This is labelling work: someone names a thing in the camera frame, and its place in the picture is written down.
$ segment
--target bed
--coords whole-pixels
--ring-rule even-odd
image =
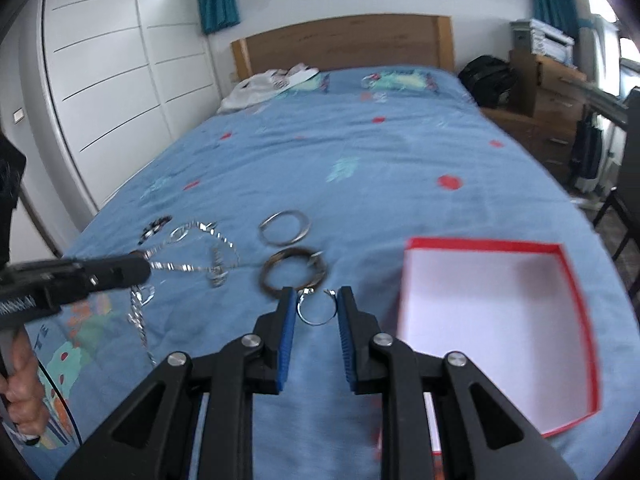
[[[322,251],[330,268],[324,285],[352,286],[358,305],[381,320],[397,308],[411,237],[561,242],[587,299],[602,409],[551,441],[580,480],[593,480],[640,410],[634,314],[584,215],[449,73],[449,18],[347,16],[245,38],[232,51],[240,78],[300,61],[321,73],[186,134],[120,189],[69,252],[127,253],[143,228],[165,215],[172,220],[143,248],[194,219],[217,222],[233,241],[240,264],[218,288],[198,272],[153,272],[155,295],[144,307],[152,354],[215,352],[274,309],[257,277],[277,249],[263,243],[258,225],[281,210],[300,210],[312,221],[301,245]],[[153,259],[207,265],[207,237],[190,234]],[[291,284],[304,272],[282,265],[272,280]],[[98,294],[29,328],[84,437],[151,370],[127,320],[129,305],[128,292]],[[319,317],[322,308],[313,307]],[[379,419],[370,401],[348,391],[336,320],[297,323],[283,394],[255,399],[256,477],[378,478]],[[42,480],[76,448],[50,393],[47,433],[37,448],[22,450]]]

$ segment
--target jewelry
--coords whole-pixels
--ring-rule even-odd
[[[172,219],[171,216],[164,216],[155,222],[149,224],[145,231],[143,232],[139,245],[142,245],[148,238],[157,234],[165,224],[167,224]],[[206,232],[213,237],[216,238],[217,241],[228,246],[235,254],[236,260],[231,263],[227,268],[233,269],[237,267],[240,263],[240,258],[238,256],[238,252],[232,242],[230,242],[227,238],[223,237],[222,234],[216,231],[217,224],[215,222],[210,222],[208,224],[204,224],[198,221],[187,222],[177,228],[175,228],[167,240],[162,242],[159,245],[150,247],[146,250],[135,250],[132,253],[140,254],[145,260],[149,260],[150,257],[158,254],[159,251],[162,250],[165,246],[169,244],[175,244],[183,240],[183,238],[189,233],[192,229],[198,229],[200,231]],[[162,263],[162,262],[149,262],[149,266],[152,269],[156,270],[178,270],[180,272],[206,272],[207,278],[212,286],[220,286],[226,281],[226,277],[228,276],[228,270],[225,270],[223,267],[223,258],[220,254],[220,250],[217,246],[213,247],[213,267],[198,267],[190,264],[173,264],[173,263]],[[148,289],[148,296],[146,299],[143,299],[143,290]],[[146,337],[146,327],[145,327],[145,318],[142,314],[142,307],[144,307],[149,301],[153,299],[156,294],[156,290],[152,285],[149,285],[148,288],[146,286],[132,286],[129,291],[130,295],[130,313],[127,316],[129,318],[129,322],[132,323],[137,329],[138,334],[140,336],[140,341],[142,342],[142,347],[146,351],[146,355],[149,357],[151,364],[156,366],[156,360],[149,350],[148,339]]]
[[[334,300],[334,313],[326,321],[322,321],[320,323],[314,323],[314,322],[309,321],[308,319],[306,319],[302,315],[302,312],[301,312],[302,302],[305,301],[305,296],[308,295],[308,294],[313,294],[313,293],[314,293],[314,290],[312,288],[303,288],[302,291],[300,292],[300,294],[298,296],[298,306],[296,307],[296,310],[298,311],[298,317],[302,321],[304,321],[306,324],[311,325],[311,326],[326,325],[327,323],[329,323],[336,316],[336,314],[338,314],[338,297],[337,297],[337,294],[335,293],[334,290],[329,290],[328,288],[326,288],[324,290],[324,293],[326,295],[328,295],[330,298],[332,298],[332,300]]]
[[[304,288],[318,288],[318,286],[324,281],[328,272],[327,264],[324,262],[321,255],[322,253],[319,251],[314,251],[304,247],[289,247],[275,253],[262,266],[260,276],[258,277],[260,288],[264,293],[268,294],[275,300],[280,298],[280,290],[269,285],[267,283],[267,278],[273,267],[287,258],[305,258],[306,264],[313,267],[316,271],[315,275],[308,283],[294,287],[296,291],[299,292]]]
[[[156,290],[153,285],[149,286],[149,295],[146,300],[142,299],[142,290],[146,287],[132,286],[129,294],[131,298],[131,312],[127,316],[129,318],[129,322],[132,323],[137,329],[138,334],[140,335],[140,341],[142,341],[142,348],[145,349],[146,355],[149,357],[151,364],[156,366],[156,360],[154,359],[151,350],[149,350],[149,342],[146,338],[146,328],[145,328],[145,318],[142,316],[142,307],[145,306],[149,301],[153,299],[153,296],[156,294]]]
[[[161,216],[158,220],[154,220],[145,227],[142,231],[142,236],[140,240],[138,240],[138,245],[142,245],[148,238],[151,238],[153,235],[157,234],[160,229],[162,229],[166,224],[168,224],[172,220],[171,215]]]
[[[284,215],[294,216],[295,218],[297,218],[298,221],[300,222],[300,230],[298,234],[288,242],[273,242],[272,240],[269,240],[265,236],[264,231],[267,228],[267,226],[271,222],[273,222],[277,217],[284,216]],[[279,213],[271,215],[269,218],[264,220],[258,226],[258,229],[260,231],[260,238],[265,244],[271,245],[274,247],[286,247],[288,245],[297,244],[300,240],[302,240],[302,238],[304,238],[308,234],[309,229],[311,229],[311,220],[309,220],[309,218],[302,211],[298,211],[297,209],[289,209],[289,210],[280,211]]]

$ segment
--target human hand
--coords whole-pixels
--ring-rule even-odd
[[[38,380],[38,360],[23,328],[14,338],[12,358],[14,374],[8,381],[0,375],[0,394],[9,401],[9,416],[20,433],[40,436],[47,427],[49,410],[42,402],[44,387]]]

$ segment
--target light switch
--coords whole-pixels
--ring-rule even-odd
[[[20,108],[17,112],[14,112],[14,124],[18,124],[24,119],[24,110]]]

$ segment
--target black bag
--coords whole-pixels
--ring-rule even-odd
[[[497,57],[480,56],[458,75],[479,106],[496,108],[505,104],[518,77],[508,63]]]
[[[578,123],[569,163],[572,179],[580,177],[593,180],[598,177],[603,150],[603,131],[594,126],[593,121],[594,116],[591,114]]]

